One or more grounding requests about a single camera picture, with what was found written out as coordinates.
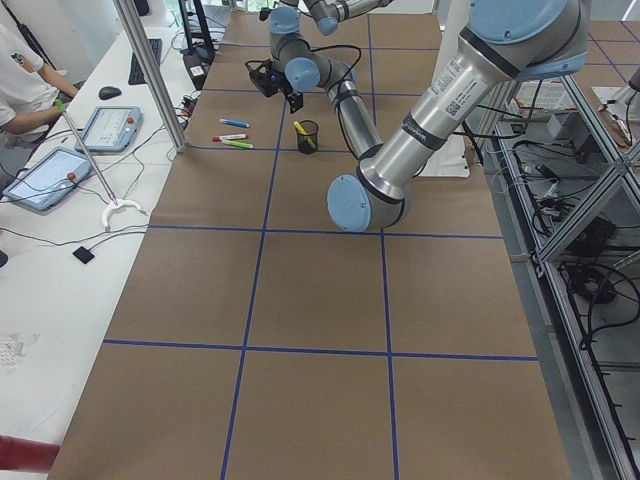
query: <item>device screen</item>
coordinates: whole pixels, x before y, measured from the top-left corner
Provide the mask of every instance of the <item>device screen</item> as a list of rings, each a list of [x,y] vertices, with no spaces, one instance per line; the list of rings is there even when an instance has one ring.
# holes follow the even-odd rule
[[[90,148],[117,145],[130,115],[131,110],[128,108],[100,109],[84,138],[85,145]]]
[[[11,189],[16,198],[29,198],[34,203],[43,204],[50,193],[57,188],[67,188],[67,175],[80,167],[87,160],[69,152],[58,150],[46,161],[29,171],[23,181]]]

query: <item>white shirt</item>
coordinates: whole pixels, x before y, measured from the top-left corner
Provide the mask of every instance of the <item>white shirt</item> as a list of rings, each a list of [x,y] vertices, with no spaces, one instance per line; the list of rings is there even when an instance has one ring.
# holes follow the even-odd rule
[[[38,75],[43,65],[26,43],[0,25],[0,126],[17,114],[53,105],[59,92]]]

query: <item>blue marker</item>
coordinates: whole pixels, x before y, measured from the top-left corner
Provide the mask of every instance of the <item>blue marker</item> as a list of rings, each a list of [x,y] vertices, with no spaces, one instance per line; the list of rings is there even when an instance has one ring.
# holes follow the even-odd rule
[[[238,120],[229,120],[228,118],[221,118],[218,120],[220,123],[224,123],[225,125],[233,125],[234,127],[242,127],[249,128],[249,124],[246,122],[239,122]]]

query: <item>person's arm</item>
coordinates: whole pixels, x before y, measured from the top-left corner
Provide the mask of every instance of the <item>person's arm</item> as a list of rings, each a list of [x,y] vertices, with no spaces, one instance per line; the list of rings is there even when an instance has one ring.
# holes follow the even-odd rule
[[[42,65],[42,68],[40,70],[38,70],[38,75],[40,75],[40,77],[49,85],[56,87],[62,93],[66,93],[71,98],[75,97],[78,93],[78,89],[74,87],[73,84],[69,82],[69,80],[64,78],[46,63]]]
[[[21,113],[2,125],[2,130],[12,135],[22,135],[42,125],[53,123],[60,117],[57,107],[50,107],[39,112]]]

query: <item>black cup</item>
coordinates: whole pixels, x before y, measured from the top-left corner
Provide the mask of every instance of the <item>black cup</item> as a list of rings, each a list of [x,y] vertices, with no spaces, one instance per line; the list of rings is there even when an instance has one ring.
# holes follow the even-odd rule
[[[318,124],[313,120],[302,120],[300,126],[304,133],[296,128],[298,151],[307,155],[318,150]]]

